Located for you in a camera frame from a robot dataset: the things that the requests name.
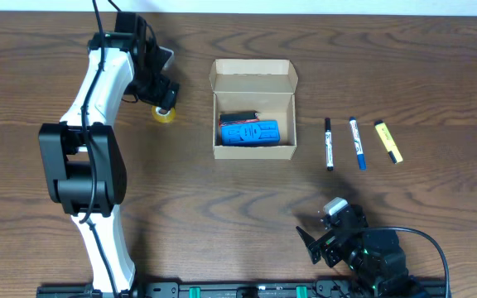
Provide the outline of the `yellow clear tape roll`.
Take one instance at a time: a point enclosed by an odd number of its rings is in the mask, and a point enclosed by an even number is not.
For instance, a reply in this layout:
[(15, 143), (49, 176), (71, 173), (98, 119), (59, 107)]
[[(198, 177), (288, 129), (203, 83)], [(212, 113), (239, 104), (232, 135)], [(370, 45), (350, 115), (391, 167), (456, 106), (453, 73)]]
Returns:
[(157, 106), (152, 107), (152, 117), (159, 123), (171, 123), (176, 118), (176, 109), (165, 110)]

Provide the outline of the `red black stapler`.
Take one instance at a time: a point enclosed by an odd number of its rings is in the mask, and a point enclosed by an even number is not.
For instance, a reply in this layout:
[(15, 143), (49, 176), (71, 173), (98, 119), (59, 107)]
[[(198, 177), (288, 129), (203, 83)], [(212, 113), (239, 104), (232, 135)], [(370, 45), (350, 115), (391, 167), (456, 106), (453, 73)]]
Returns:
[(219, 116), (219, 125), (227, 126), (240, 123), (251, 123), (259, 120), (256, 112), (240, 112), (240, 113), (222, 113)]

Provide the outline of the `yellow highlighter pen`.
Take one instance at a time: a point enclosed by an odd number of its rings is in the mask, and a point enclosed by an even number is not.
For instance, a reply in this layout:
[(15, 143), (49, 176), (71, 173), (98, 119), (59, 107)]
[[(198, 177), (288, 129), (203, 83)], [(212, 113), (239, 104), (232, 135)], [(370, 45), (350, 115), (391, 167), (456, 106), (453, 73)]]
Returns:
[(383, 121), (377, 121), (374, 127), (393, 164), (403, 162), (402, 155), (393, 139), (393, 135), (388, 130), (386, 123)]

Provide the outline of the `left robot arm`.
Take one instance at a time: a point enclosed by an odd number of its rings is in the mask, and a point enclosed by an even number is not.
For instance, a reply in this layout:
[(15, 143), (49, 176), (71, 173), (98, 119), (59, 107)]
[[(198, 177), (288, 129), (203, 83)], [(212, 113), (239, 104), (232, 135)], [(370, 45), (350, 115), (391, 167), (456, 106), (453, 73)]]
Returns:
[(123, 235), (120, 205), (127, 170), (114, 123), (124, 96), (151, 105), (156, 120), (175, 117), (179, 84), (162, 72), (174, 53), (157, 44), (134, 12), (119, 11), (113, 31), (89, 40), (89, 66), (70, 109), (41, 126), (38, 140), (51, 200), (76, 224), (93, 269), (85, 286), (40, 286), (39, 297), (146, 297)]

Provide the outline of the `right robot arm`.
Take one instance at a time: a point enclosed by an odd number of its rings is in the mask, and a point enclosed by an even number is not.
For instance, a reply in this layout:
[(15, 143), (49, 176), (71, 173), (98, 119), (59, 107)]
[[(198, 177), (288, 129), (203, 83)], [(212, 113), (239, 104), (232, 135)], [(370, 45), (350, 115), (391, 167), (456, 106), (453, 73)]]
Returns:
[(334, 199), (321, 219), (327, 231), (315, 239), (304, 229), (296, 231), (311, 261), (325, 261), (330, 268), (344, 262), (356, 277), (353, 297), (428, 297), (430, 294), (409, 275), (407, 258), (392, 230), (371, 231), (361, 206)]

